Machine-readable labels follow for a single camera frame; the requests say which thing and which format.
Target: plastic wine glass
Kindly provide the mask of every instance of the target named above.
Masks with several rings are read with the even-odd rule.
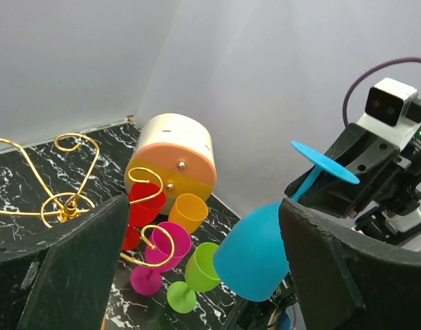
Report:
[[[193,194],[182,194],[177,197],[169,212],[169,221],[184,227],[192,234],[209,215],[207,204]]]
[[[185,282],[175,282],[168,289],[168,303],[173,310],[186,314],[194,310],[195,292],[208,292],[219,285],[221,279],[213,265],[218,244],[202,243],[195,249],[185,268]]]
[[[350,184],[360,183],[360,179],[354,173],[333,159],[330,159],[328,156],[325,156],[323,153],[320,153],[297,141],[292,141],[291,144],[297,151],[299,151],[305,158],[310,160],[315,165],[299,189],[294,193],[293,196],[290,197],[292,200],[299,201],[300,197],[306,193],[309,188],[311,188],[322,171],[328,172],[338,179],[341,179]]]
[[[159,189],[160,187],[152,182],[136,182],[130,189],[128,200],[136,201],[138,199],[151,196],[157,193]],[[155,220],[157,215],[161,212],[161,209],[164,207],[164,204],[166,204],[166,195],[164,192],[161,192],[160,195],[149,199],[148,201],[131,205],[129,225],[132,227],[144,227],[148,225]]]
[[[300,197],[326,171],[351,184],[359,183],[342,165],[299,142],[293,146],[315,164],[299,190],[290,198]],[[214,256],[214,265],[224,284],[244,299],[260,302],[269,299],[288,274],[284,244],[279,225],[281,202],[254,210],[233,227]]]
[[[144,296],[156,294],[161,289],[161,273],[174,269],[190,251],[192,239],[187,231],[177,223],[161,222],[158,226],[165,229],[174,240],[174,256],[165,265],[158,268],[138,266],[130,275],[130,283],[133,289]],[[152,250],[148,245],[145,249],[147,263],[160,263],[167,259],[172,251],[169,238],[159,230],[154,230],[149,241],[155,245]]]
[[[125,239],[122,250],[134,250],[141,242],[140,232],[137,228],[130,227],[126,229]]]

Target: marble table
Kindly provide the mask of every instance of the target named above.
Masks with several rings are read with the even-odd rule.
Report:
[[[139,131],[132,124],[122,124],[87,135],[99,144],[100,157],[84,193],[95,204],[100,204],[124,192],[124,170]],[[87,172],[94,156],[94,148],[89,142],[79,142],[83,145],[74,153],[63,153],[57,150],[52,142],[26,149],[38,172],[54,193],[77,190]],[[67,139],[62,144],[71,146],[73,142]],[[20,153],[15,151],[0,156],[0,209],[38,211],[46,198],[45,191]],[[207,201],[207,205],[209,216],[193,234],[194,247],[205,241],[220,243],[238,220],[213,196]],[[160,216],[156,222],[165,219]],[[46,228],[38,218],[0,215],[0,245],[24,239],[41,230]],[[143,247],[142,243],[139,249],[129,253],[142,259]],[[184,279],[183,270],[192,251],[180,266],[163,274],[162,290],[151,297],[140,296],[133,290],[129,276],[134,265],[120,261],[107,307],[106,330],[220,329],[236,299],[234,293],[223,284],[210,292],[198,294],[196,308],[189,314],[175,313],[166,302],[169,284]]]

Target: gold wire sculpture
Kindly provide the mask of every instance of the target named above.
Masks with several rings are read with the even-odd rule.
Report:
[[[18,216],[18,217],[20,217],[20,216],[21,217],[39,217],[41,219],[41,221],[43,222],[43,224],[47,228],[51,228],[52,226],[49,224],[49,222],[46,220],[45,217],[55,216],[55,217],[57,217],[57,219],[60,222],[66,222],[68,220],[71,220],[71,219],[74,219],[74,218],[78,217],[79,215],[81,215],[85,212],[88,212],[89,210],[78,208],[78,202],[80,200],[85,201],[90,206],[90,208],[95,207],[95,204],[93,203],[93,201],[91,201],[87,196],[84,196],[82,194],[82,192],[83,192],[84,187],[88,182],[88,178],[91,175],[91,173],[93,172],[95,164],[96,164],[96,162],[99,158],[100,147],[97,144],[97,142],[94,141],[93,139],[91,139],[89,136],[79,134],[79,133],[64,133],[64,134],[61,134],[61,135],[57,136],[54,139],[53,145],[59,151],[66,152],[66,153],[71,153],[71,152],[74,152],[74,151],[78,150],[80,148],[80,146],[82,145],[82,143],[77,142],[75,146],[73,146],[71,148],[65,148],[65,147],[60,145],[60,141],[63,138],[75,138],[75,139],[79,138],[79,139],[84,139],[84,140],[90,142],[95,148],[95,155],[94,155],[93,161],[92,161],[92,163],[91,163],[91,165],[90,165],[90,167],[87,171],[87,174],[85,175],[85,178],[83,179],[79,189],[76,192],[61,192],[61,193],[58,193],[58,194],[54,194],[47,187],[47,185],[43,181],[42,177],[39,175],[38,171],[36,170],[33,162],[30,159],[30,157],[28,156],[28,154],[25,152],[24,148],[20,144],[17,144],[16,142],[13,142],[13,141],[10,141],[10,140],[7,140],[7,139],[0,138],[1,143],[9,144],[9,145],[15,147],[16,149],[18,149],[18,151],[22,154],[22,156],[24,157],[28,166],[32,170],[33,174],[37,178],[39,184],[43,187],[45,192],[49,195],[49,197],[43,202],[39,212],[21,212],[21,211],[0,210],[0,215],[9,215],[9,216]],[[146,171],[146,172],[149,172],[150,174],[154,175],[159,182],[160,189],[159,189],[159,191],[157,191],[155,194],[153,194],[151,196],[144,197],[142,199],[138,199],[138,200],[135,200],[135,201],[131,201],[129,203],[130,205],[138,204],[138,203],[141,203],[143,201],[148,201],[152,198],[155,198],[155,197],[159,196],[163,192],[163,181],[161,180],[160,176],[158,174],[156,174],[156,172],[150,170],[149,168],[144,168],[144,167],[136,167],[136,168],[132,168],[128,171],[127,175],[132,182],[138,182],[138,183],[143,183],[143,184],[149,184],[150,181],[149,180],[135,179],[132,176],[132,173],[134,171]],[[61,203],[61,201],[59,200],[59,197],[68,197],[68,198],[66,199],[66,201],[64,203]],[[45,212],[45,208],[52,201],[57,205],[58,210],[51,211],[51,212]],[[147,226],[145,226],[141,229],[140,235],[141,235],[142,241],[144,241],[145,244],[149,245],[149,247],[152,250],[155,250],[156,247],[146,238],[145,233],[148,229],[160,230],[163,234],[165,234],[168,237],[170,245],[172,246],[172,249],[171,249],[170,255],[167,257],[166,260],[164,260],[161,263],[153,263],[152,264],[152,263],[145,263],[144,261],[137,260],[137,259],[135,259],[131,256],[128,256],[125,253],[121,253],[120,256],[123,259],[125,259],[126,261],[128,261],[130,263],[134,263],[136,265],[141,265],[141,266],[149,267],[149,268],[161,267],[161,266],[165,265],[166,263],[168,263],[172,259],[172,257],[174,256],[174,253],[175,253],[174,240],[170,236],[169,232],[167,230],[165,230],[164,228],[159,227],[157,225],[147,225]]]

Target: white wall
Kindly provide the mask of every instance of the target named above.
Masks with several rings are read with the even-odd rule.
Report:
[[[133,114],[180,2],[0,0],[0,137]]]
[[[140,124],[182,113],[211,132],[216,195],[239,215],[284,196],[309,163],[299,140],[325,151],[343,130],[351,83],[382,61],[421,56],[421,0],[183,0],[137,111]],[[386,69],[421,91],[421,66]]]

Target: screw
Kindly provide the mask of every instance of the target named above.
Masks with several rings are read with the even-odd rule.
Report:
[[[178,162],[177,167],[178,167],[180,170],[183,170],[183,169],[185,168],[185,162],[183,162],[183,161]]]

